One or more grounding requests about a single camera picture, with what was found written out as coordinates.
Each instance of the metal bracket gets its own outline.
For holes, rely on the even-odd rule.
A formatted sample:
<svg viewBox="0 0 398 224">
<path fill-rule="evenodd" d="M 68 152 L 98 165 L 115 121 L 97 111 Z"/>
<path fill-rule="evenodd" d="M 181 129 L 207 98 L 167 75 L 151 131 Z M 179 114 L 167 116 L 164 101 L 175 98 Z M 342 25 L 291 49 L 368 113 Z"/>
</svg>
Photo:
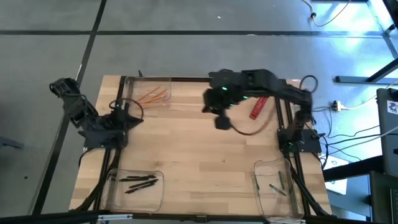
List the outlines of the metal bracket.
<svg viewBox="0 0 398 224">
<path fill-rule="evenodd" d="M 278 142 L 279 149 L 281 152 L 322 152 L 321 145 L 319 143 L 318 136 L 315 135 L 311 130 L 304 129 L 303 133 L 303 142 L 298 142 L 296 149 L 293 145 L 289 144 L 286 140 L 286 129 L 278 129 Z"/>
</svg>

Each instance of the electrical plug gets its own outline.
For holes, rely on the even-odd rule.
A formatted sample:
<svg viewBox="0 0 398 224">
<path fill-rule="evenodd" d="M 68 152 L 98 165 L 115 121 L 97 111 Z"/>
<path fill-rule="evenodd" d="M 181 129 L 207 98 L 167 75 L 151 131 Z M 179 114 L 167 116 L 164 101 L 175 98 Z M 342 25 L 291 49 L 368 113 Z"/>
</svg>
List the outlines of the electrical plug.
<svg viewBox="0 0 398 224">
<path fill-rule="evenodd" d="M 344 108 L 344 106 L 341 104 L 340 101 L 335 100 L 332 105 L 331 105 L 331 109 L 336 111 L 336 112 L 340 112 L 342 109 Z"/>
</svg>

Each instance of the white cable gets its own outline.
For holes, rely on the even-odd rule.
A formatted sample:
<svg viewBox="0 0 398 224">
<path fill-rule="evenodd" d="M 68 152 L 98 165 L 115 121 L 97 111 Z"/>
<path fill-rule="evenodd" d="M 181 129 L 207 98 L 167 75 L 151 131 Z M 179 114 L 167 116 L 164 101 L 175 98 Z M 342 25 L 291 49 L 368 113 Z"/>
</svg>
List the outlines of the white cable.
<svg viewBox="0 0 398 224">
<path fill-rule="evenodd" d="M 312 14 L 314 13 L 314 11 L 313 11 L 313 7 L 311 6 L 311 4 L 310 4 L 308 1 L 306 1 L 306 0 L 301 0 L 301 1 L 303 1 L 305 4 L 307 4 L 307 5 L 310 7 L 310 9 L 311 9 L 311 18 L 312 18 L 313 23 L 314 23 L 317 27 L 323 27 L 323 26 L 325 26 L 325 25 L 331 23 L 333 20 L 335 20 L 336 17 L 337 17 L 338 15 L 340 15 L 340 13 L 342 13 L 342 12 L 344 11 L 344 9 L 348 6 L 348 4 L 349 4 L 352 0 L 349 0 L 349 1 L 347 2 L 347 4 L 344 6 L 344 8 L 343 8 L 337 15 L 335 15 L 331 20 L 329 20 L 328 22 L 326 22 L 326 23 L 323 24 L 323 25 L 318 25 L 317 22 L 315 21 L 315 16 L 312 15 Z"/>
<path fill-rule="evenodd" d="M 391 129 L 390 131 L 388 131 L 388 132 L 386 132 L 386 133 L 384 133 L 384 134 L 382 134 L 382 135 L 380 135 L 380 136 L 377 136 L 377 137 L 375 137 L 375 138 L 369 139 L 369 140 L 367 140 L 367 141 L 363 141 L 363 142 L 360 142 L 360 143 L 353 144 L 352 146 L 344 147 L 344 148 L 342 148 L 342 149 L 340 149 L 340 150 L 348 149 L 348 148 L 350 148 L 350 147 L 358 146 L 358 145 L 360 145 L 360 144 L 364 144 L 364 143 L 367 143 L 367 142 L 369 142 L 369 141 L 373 141 L 373 140 L 375 140 L 375 139 L 384 137 L 384 136 L 390 134 L 391 132 L 395 131 L 396 129 L 398 129 L 398 126 L 394 127 L 394 128 Z"/>
<path fill-rule="evenodd" d="M 396 82 L 398 82 L 398 79 L 394 80 L 390 85 L 388 85 L 386 87 L 386 89 L 390 88 Z M 345 107 L 344 105 L 341 105 L 341 109 L 343 109 L 343 110 L 355 110 L 355 109 L 358 109 L 358 108 L 362 107 L 363 105 L 365 105 L 367 102 L 370 102 L 371 100 L 375 99 L 375 97 L 376 97 L 376 95 L 374 95 L 372 98 L 366 100 L 364 103 L 361 103 L 360 105 L 354 106 L 352 108 L 348 108 L 348 107 Z"/>
</svg>

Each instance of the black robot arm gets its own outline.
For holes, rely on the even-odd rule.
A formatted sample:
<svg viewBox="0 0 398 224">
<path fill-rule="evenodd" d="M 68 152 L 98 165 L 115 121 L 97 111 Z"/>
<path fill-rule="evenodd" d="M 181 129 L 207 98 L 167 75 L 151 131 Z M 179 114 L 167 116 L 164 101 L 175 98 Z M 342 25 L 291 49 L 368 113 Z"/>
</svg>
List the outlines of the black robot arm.
<svg viewBox="0 0 398 224">
<path fill-rule="evenodd" d="M 50 84 L 50 90 L 63 100 L 63 110 L 70 122 L 80 128 L 79 134 L 88 149 L 116 148 L 127 145 L 129 129 L 143 122 L 128 114 L 127 108 L 122 108 L 122 99 L 116 100 L 111 113 L 99 116 L 94 106 L 80 93 L 77 82 L 71 78 L 61 78 Z"/>
<path fill-rule="evenodd" d="M 286 84 L 272 72 L 259 70 L 244 70 L 234 72 L 220 70 L 210 72 L 210 87 L 203 94 L 204 113 L 214 113 L 217 129 L 229 129 L 231 123 L 225 110 L 249 97 L 274 96 L 299 105 L 300 110 L 295 113 L 293 123 L 285 130 L 287 142 L 302 141 L 302 129 L 312 117 L 312 96 L 307 90 L 301 90 Z"/>
</svg>

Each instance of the table leg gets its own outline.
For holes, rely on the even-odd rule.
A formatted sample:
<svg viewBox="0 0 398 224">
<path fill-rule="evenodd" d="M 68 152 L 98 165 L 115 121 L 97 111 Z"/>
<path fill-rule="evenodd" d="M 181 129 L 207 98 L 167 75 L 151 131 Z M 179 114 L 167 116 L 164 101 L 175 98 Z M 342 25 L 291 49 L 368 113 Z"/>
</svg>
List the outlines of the table leg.
<svg viewBox="0 0 398 224">
<path fill-rule="evenodd" d="M 359 162 L 324 170 L 323 178 L 325 182 L 329 182 L 332 180 L 369 174 L 372 170 L 384 172 L 382 156 L 376 156 Z"/>
<path fill-rule="evenodd" d="M 390 62 L 388 65 L 377 71 L 370 77 L 349 77 L 336 76 L 338 83 L 358 83 L 358 84 L 391 84 L 396 78 L 385 78 L 386 75 L 398 68 L 398 58 Z"/>
</svg>

